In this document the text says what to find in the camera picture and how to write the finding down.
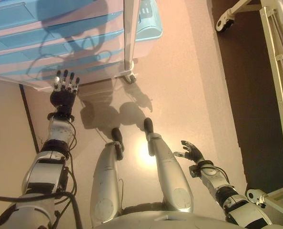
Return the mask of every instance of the wire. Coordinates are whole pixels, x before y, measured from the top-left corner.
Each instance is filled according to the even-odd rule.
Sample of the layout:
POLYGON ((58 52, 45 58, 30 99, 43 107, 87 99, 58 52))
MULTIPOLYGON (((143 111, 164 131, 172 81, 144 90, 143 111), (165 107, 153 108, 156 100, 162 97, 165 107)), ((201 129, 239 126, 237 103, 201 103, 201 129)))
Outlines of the wire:
POLYGON ((63 196, 66 196, 70 199, 69 203, 71 203, 73 207, 76 228, 82 229, 82 222, 80 218, 78 204, 77 204, 75 196, 70 192, 51 193, 47 195, 41 195, 41 196, 36 196, 36 197, 25 197, 25 198, 0 197, 0 201, 12 202, 12 203, 26 203, 26 202, 39 201, 39 200, 50 199, 50 198, 60 198, 63 196))
POLYGON ((122 188, 121 188, 121 209, 122 209, 122 201, 123 201, 123 185, 124 185, 124 183, 123 183, 123 179, 119 179, 118 180, 118 182, 120 182, 120 181, 122 181, 122 188))
POLYGON ((230 184, 228 176, 227 176, 226 172, 223 169, 221 169, 219 167, 216 167, 216 166, 213 166, 213 167, 201 167, 201 169, 203 169, 203 168, 211 168, 211 169, 216 169, 216 170, 221 171, 223 173, 223 176, 225 177, 226 181, 230 184))
MULTIPOLYGON (((74 183, 73 173, 72 173, 71 171, 69 171, 69 174, 70 174, 70 176, 71 176, 71 178, 72 178, 72 180, 73 180, 73 188, 71 189, 71 193, 74 194, 74 191, 75 191, 75 189, 77 188, 77 185, 75 185, 75 183, 74 183)), ((69 199, 69 198, 66 197, 66 198, 63 199, 63 200, 60 200, 60 201, 56 202, 55 205, 64 203, 64 202, 65 202, 66 200, 68 200, 68 199, 69 199)))
POLYGON ((74 146, 72 148, 70 148, 70 151, 72 151, 76 147, 76 145, 77 145, 77 138, 74 137, 74 140, 75 140, 75 144, 74 144, 74 146))
POLYGON ((69 120, 66 120, 74 129, 74 134, 73 134, 73 140, 71 141, 71 144, 70 144, 70 151, 76 146, 77 144, 77 139, 76 139, 76 128, 74 127, 74 125, 69 121, 69 120), (73 148, 71 148, 71 145, 73 144, 74 140, 76 140, 76 144, 73 148))
POLYGON ((228 179, 228 176, 227 176, 227 173, 226 173, 223 169, 221 169, 221 168, 219 168, 219 167, 217 167, 217 166, 215 166, 215 168, 218 169, 218 170, 220 170, 222 173, 224 173, 224 176, 225 176, 227 182, 230 183, 230 182, 229 182, 229 179, 228 179))
MULTIPOLYGON (((70 156, 70 161, 71 161, 71 171, 69 171, 69 174, 71 175, 71 177, 72 177, 72 179, 73 179, 73 182, 74 182, 74 184, 73 184, 73 196, 75 197, 76 196, 76 193, 77 193, 77 181, 76 181, 76 177, 75 177, 75 174, 74 174, 74 166, 73 166, 73 157, 72 157, 72 154, 71 154, 71 150, 73 149, 73 148, 75 148, 76 147, 76 145, 77 145, 77 138, 76 138, 76 128, 74 127, 74 125, 70 122, 70 121, 68 121, 68 120, 66 120, 72 127, 73 127, 73 129, 74 129, 74 134, 73 134, 73 140, 72 140, 72 142, 71 142, 71 144, 70 144, 70 147, 69 147, 69 151, 68 151, 68 153, 69 153, 69 156, 70 156)), ((57 227, 57 225, 58 225, 58 223, 59 223, 59 221, 60 221, 60 218, 62 217, 62 215, 64 214, 64 212, 66 211, 66 209, 68 208, 68 206, 71 204, 71 199, 69 200, 69 202, 65 205, 65 207, 63 208, 63 210, 62 210, 62 212, 59 214, 59 215, 57 215, 57 219, 56 219, 56 221, 54 222, 54 224, 53 224, 53 226, 52 226, 52 228, 53 229, 55 229, 56 227, 57 227)))

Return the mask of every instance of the tiled floor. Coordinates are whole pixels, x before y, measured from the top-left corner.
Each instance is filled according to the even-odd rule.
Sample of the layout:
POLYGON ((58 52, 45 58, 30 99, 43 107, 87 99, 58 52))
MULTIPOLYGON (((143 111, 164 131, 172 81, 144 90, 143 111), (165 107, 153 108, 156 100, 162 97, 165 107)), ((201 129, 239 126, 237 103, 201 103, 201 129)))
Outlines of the tiled floor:
MULTIPOLYGON (((80 88, 73 108, 78 145, 73 150, 77 201, 85 228, 91 228, 92 175, 110 131, 119 126, 125 144, 118 163, 124 181, 123 207, 158 202, 162 193, 155 160, 148 156, 142 122, 150 117, 172 151, 181 140, 199 147, 207 159, 226 170, 237 190, 246 187, 237 144, 220 50, 206 1, 157 0, 164 33, 151 54, 135 65, 137 82, 113 79, 80 88)), ((46 116, 53 111, 49 94, 26 87, 26 96, 39 143, 47 136, 46 116)), ((198 179, 192 179, 190 161, 179 159, 194 194, 196 214, 224 219, 220 207, 198 179)), ((72 228, 69 208, 60 228, 72 228)))

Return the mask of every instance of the dark floor mat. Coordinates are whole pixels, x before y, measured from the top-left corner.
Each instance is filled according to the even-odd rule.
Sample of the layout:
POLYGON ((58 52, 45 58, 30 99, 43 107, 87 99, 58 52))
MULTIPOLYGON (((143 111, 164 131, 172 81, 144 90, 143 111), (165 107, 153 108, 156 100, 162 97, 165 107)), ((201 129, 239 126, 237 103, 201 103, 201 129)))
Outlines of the dark floor mat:
MULTIPOLYGON (((212 0, 214 21, 236 0, 212 0)), ((236 15, 218 34, 248 188, 283 187, 283 135, 259 12, 236 15)))

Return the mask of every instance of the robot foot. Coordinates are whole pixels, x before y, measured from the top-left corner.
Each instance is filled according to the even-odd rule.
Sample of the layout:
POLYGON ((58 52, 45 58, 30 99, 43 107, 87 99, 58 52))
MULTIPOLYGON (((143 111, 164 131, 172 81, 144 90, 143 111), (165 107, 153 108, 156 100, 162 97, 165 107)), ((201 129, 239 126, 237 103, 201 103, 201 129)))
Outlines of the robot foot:
POLYGON ((122 135, 121 135, 121 131, 119 130, 119 128, 116 127, 112 129, 112 138, 115 142, 120 143, 121 147, 116 148, 117 160, 120 161, 123 159, 124 145, 122 142, 122 135))
POLYGON ((153 133, 153 123, 150 118, 145 118, 143 121, 143 127, 145 129, 146 135, 153 133))

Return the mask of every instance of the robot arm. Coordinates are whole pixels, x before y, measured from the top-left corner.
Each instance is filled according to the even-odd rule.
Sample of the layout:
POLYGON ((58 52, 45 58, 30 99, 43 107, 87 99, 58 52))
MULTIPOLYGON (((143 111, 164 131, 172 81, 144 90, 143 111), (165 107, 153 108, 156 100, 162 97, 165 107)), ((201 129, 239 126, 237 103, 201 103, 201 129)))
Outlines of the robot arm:
POLYGON ((214 166, 212 161, 205 160, 202 153, 192 143, 182 141, 182 144, 188 152, 175 152, 175 156, 184 157, 196 163, 189 167, 191 176, 202 180, 211 196, 223 208, 226 221, 250 229, 260 229, 272 224, 258 206, 237 193, 222 169, 214 166))
MULTIPOLYGON (((51 94, 51 103, 56 107, 56 112, 48 115, 49 136, 23 180, 23 195, 20 198, 51 194, 57 196, 66 191, 69 172, 66 160, 69 158, 70 141, 74 136, 71 124, 74 117, 71 115, 71 109, 75 101, 79 78, 76 83, 72 83, 74 73, 71 73, 67 82, 68 71, 64 71, 62 80, 60 80, 60 74, 61 72, 58 71, 53 86, 54 91, 51 94)), ((52 197, 11 204, 0 216, 0 229, 52 228, 56 219, 54 199, 52 197)))

